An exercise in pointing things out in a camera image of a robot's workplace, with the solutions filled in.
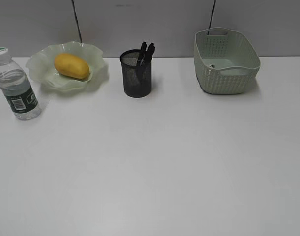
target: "basket handle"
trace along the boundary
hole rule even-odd
[[[250,68],[247,68],[247,67],[243,67],[243,66],[233,66],[233,67],[229,67],[229,68],[223,68],[223,69],[217,69],[218,72],[220,72],[221,75],[225,75],[223,72],[224,71],[230,71],[230,70],[242,70],[244,71],[244,73],[242,75],[248,75],[250,74],[251,72],[257,70],[257,68],[255,69],[250,69]],[[241,74],[237,74],[237,73],[234,73],[232,71],[232,74],[231,76],[235,76],[235,75],[241,75]]]
[[[231,30],[226,29],[226,28],[221,28],[221,27],[214,27],[214,28],[210,28],[210,29],[205,30],[205,32],[207,34],[209,34],[210,32],[222,32],[222,33],[224,33],[224,34],[219,35],[219,36],[221,36],[221,35],[228,35],[228,33],[231,32]]]

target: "plastic water bottle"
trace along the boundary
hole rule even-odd
[[[18,119],[32,119],[41,113],[26,73],[7,48],[0,48],[0,88]]]

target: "green glass bowl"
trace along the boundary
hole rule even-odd
[[[88,77],[84,80],[78,80],[59,74],[54,66],[54,60],[61,53],[73,54],[84,59],[90,68]],[[103,51],[91,44],[69,42],[44,48],[31,56],[26,67],[29,69],[29,77],[33,81],[60,91],[70,91],[81,89],[89,85],[89,81],[99,79],[99,71],[106,66],[102,55]]]

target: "bottle label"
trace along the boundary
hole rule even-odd
[[[26,113],[33,110],[37,105],[37,99],[34,95],[32,87],[17,96],[6,96],[6,99],[14,113]]]

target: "basket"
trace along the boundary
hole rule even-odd
[[[260,65],[253,46],[239,32],[211,28],[195,35],[195,72],[201,88],[207,93],[244,92],[257,75]]]

